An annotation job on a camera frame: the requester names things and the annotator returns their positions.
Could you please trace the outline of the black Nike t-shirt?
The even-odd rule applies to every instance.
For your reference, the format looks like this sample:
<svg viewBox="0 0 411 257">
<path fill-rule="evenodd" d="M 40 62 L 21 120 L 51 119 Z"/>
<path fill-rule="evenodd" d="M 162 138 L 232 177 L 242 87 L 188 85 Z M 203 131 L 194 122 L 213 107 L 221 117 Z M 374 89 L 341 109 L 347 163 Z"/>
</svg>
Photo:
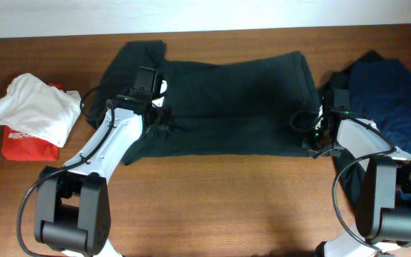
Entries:
<svg viewBox="0 0 411 257">
<path fill-rule="evenodd" d="M 104 72 L 88 110 L 97 127 L 108 99 L 133 87 L 140 67 L 167 83 L 163 118 L 123 155 L 141 158 L 188 155 L 304 156 L 293 114 L 317 111 L 320 97 L 298 51 L 236 64 L 169 61 L 162 41 L 127 43 Z"/>
</svg>

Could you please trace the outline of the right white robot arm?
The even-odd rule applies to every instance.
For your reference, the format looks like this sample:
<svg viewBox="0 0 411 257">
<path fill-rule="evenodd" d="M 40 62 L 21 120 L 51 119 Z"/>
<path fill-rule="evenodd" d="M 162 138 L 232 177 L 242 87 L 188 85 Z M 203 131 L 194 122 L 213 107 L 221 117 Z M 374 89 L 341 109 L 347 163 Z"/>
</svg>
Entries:
<svg viewBox="0 0 411 257">
<path fill-rule="evenodd" d="M 312 125 L 302 130 L 303 148 L 313 157 L 340 156 L 352 161 L 337 173 L 332 196 L 335 214 L 344 228 L 341 236 L 323 241 L 316 256 L 392 256 L 411 246 L 411 154 L 397 147 L 364 114 L 350 109 L 349 92 L 323 93 Z M 355 208 L 355 223 L 343 220 L 336 199 L 340 177 L 353 166 L 365 171 Z"/>
</svg>

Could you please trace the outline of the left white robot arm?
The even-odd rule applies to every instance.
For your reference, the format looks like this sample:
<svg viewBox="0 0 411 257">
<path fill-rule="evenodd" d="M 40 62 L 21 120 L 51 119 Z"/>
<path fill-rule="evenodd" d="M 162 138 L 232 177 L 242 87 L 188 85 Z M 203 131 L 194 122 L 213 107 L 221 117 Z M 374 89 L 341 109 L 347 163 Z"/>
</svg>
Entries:
<svg viewBox="0 0 411 257">
<path fill-rule="evenodd" d="M 129 148 L 161 119 L 167 83 L 141 67 L 134 85 L 106 103 L 104 119 L 61 168 L 46 167 L 36 183 L 34 238 L 65 256 L 118 256 L 109 239 L 108 182 Z"/>
</svg>

